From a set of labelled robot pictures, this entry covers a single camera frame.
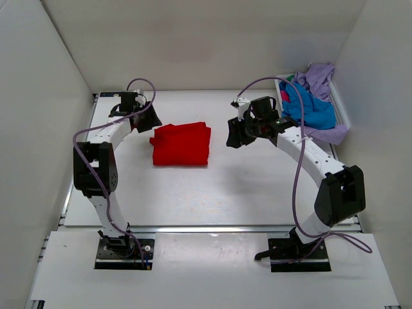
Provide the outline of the red t shirt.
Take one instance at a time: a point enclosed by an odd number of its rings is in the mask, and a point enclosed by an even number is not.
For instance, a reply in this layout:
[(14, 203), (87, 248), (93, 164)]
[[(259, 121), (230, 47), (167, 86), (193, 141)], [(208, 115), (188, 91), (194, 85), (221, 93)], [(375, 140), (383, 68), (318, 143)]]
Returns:
[(208, 165), (211, 128), (205, 122), (155, 129), (149, 139), (153, 146), (153, 165), (204, 167)]

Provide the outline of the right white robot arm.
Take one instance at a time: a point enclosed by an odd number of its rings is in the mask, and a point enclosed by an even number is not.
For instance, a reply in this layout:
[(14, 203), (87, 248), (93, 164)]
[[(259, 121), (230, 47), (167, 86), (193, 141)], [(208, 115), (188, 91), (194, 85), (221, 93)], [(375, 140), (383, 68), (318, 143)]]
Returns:
[(238, 114), (228, 121), (227, 146), (237, 149), (257, 138), (267, 139), (293, 158), (318, 188), (314, 212), (292, 231), (294, 238), (288, 242), (291, 255), (305, 257), (312, 249), (312, 242), (366, 208), (362, 170), (334, 159), (304, 136), (295, 120), (280, 117), (270, 97), (255, 100), (238, 97), (231, 106)]

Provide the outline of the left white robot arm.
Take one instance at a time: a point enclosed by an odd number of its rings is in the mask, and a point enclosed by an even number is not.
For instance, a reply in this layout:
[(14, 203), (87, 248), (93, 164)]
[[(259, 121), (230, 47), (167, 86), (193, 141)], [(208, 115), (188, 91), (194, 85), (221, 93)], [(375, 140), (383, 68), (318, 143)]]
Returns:
[(112, 239), (119, 256), (134, 251), (134, 239), (115, 194), (118, 169), (115, 150), (133, 131), (143, 133), (162, 125), (140, 90), (117, 94), (119, 103), (109, 112), (105, 124), (85, 129), (73, 137), (73, 182), (76, 190), (92, 203), (102, 224), (100, 236)]

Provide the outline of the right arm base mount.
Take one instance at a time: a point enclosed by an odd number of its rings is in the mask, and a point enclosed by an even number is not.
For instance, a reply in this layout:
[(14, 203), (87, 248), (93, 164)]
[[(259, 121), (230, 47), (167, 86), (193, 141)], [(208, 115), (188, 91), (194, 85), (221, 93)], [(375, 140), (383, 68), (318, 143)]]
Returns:
[(325, 240), (314, 239), (304, 244), (298, 238), (295, 228), (287, 237), (269, 238), (268, 249), (258, 252), (254, 260), (270, 260), (271, 272), (331, 272)]

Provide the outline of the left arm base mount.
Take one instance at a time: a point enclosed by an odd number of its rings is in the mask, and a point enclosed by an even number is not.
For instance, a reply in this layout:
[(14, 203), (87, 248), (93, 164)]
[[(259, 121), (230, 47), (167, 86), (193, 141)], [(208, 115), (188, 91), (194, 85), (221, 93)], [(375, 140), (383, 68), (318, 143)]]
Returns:
[(110, 238), (98, 231), (100, 236), (94, 269), (97, 270), (152, 270), (155, 239), (139, 240), (143, 254), (136, 241), (129, 236)]

